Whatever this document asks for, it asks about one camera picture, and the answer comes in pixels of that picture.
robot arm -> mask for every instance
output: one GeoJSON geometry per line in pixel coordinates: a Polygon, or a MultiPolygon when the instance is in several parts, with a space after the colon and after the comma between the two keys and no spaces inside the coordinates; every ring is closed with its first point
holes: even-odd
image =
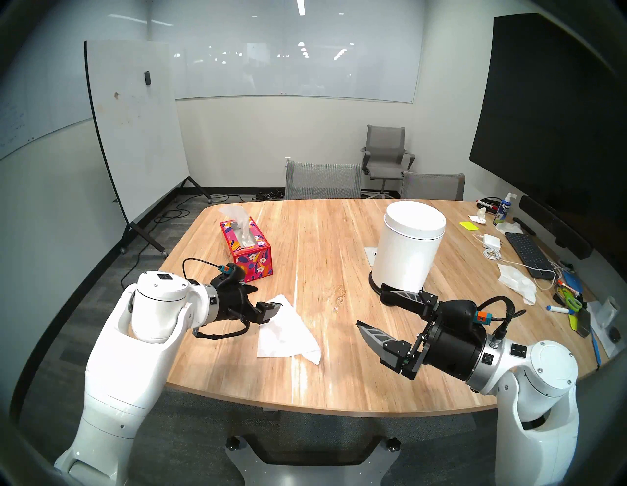
{"type": "Polygon", "coordinates": [[[546,485],[564,477],[579,426],[577,362],[568,349],[552,341],[523,346],[507,339],[510,321],[524,313],[516,312],[507,297],[477,307],[470,300],[439,302],[424,291],[382,284],[381,301],[427,321],[413,346],[357,321],[383,365],[414,379],[422,365],[430,364],[466,382],[474,392],[497,397],[497,485],[546,485]],[[499,300],[507,306],[504,318],[483,311],[499,300]],[[493,320],[502,323],[488,334],[484,325],[493,320]]]}
{"type": "Polygon", "coordinates": [[[233,263],[210,285],[167,272],[144,272],[129,285],[107,319],[85,371],[85,405],[76,438],[55,467],[83,484],[124,486],[130,449],[144,418],[157,402],[185,333],[223,339],[262,324],[280,304],[248,295],[256,287],[241,281],[233,263]],[[198,328],[240,319],[245,328],[225,335],[204,335],[198,328]]]}

gray mesh chair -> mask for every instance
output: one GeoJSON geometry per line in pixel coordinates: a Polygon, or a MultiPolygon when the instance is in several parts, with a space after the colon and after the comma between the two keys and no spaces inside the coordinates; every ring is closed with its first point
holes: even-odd
{"type": "Polygon", "coordinates": [[[462,201],[464,198],[464,174],[445,176],[442,174],[416,174],[403,172],[403,199],[444,199],[462,201]]]}
{"type": "Polygon", "coordinates": [[[358,164],[304,164],[287,161],[285,199],[359,199],[358,164]]]}
{"type": "Polygon", "coordinates": [[[371,180],[382,179],[381,189],[368,199],[378,196],[390,197],[384,192],[386,181],[403,178],[403,171],[408,171],[416,156],[405,150],[405,128],[374,127],[368,125],[366,146],[361,149],[364,153],[362,170],[371,180]],[[407,169],[401,167],[403,155],[409,155],[407,169]]]}

chair armrest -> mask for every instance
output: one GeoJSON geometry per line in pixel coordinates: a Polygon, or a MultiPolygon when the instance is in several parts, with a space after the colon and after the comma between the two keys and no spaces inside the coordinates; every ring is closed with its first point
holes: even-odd
{"type": "Polygon", "coordinates": [[[408,151],[403,151],[403,153],[409,155],[409,164],[407,165],[407,170],[410,170],[411,164],[414,163],[414,159],[416,158],[416,156],[408,151]]]}
{"type": "Polygon", "coordinates": [[[368,169],[366,169],[366,166],[368,165],[368,161],[370,160],[371,153],[370,151],[367,151],[365,147],[361,149],[361,152],[364,153],[364,160],[361,163],[361,170],[364,171],[364,174],[368,174],[368,169]]]}

white power adapter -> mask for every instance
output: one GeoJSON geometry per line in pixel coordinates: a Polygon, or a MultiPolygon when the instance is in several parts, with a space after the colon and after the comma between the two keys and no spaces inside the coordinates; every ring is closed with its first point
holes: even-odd
{"type": "Polygon", "coordinates": [[[499,240],[496,236],[492,235],[484,235],[483,236],[483,245],[485,248],[491,248],[496,251],[500,251],[501,249],[501,240],[499,240]]]}

tissue box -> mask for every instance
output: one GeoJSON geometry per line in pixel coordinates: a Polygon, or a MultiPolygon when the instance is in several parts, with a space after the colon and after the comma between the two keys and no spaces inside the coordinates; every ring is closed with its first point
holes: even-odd
{"type": "Polygon", "coordinates": [[[266,237],[255,223],[253,218],[250,218],[250,231],[255,237],[257,244],[255,246],[249,246],[242,248],[240,242],[235,235],[235,231],[231,228],[231,224],[235,220],[223,221],[220,223],[220,229],[226,240],[226,244],[229,247],[229,252],[233,257],[233,263],[246,272],[244,282],[252,282],[253,280],[259,280],[260,278],[272,275],[272,253],[270,244],[266,237]]]}

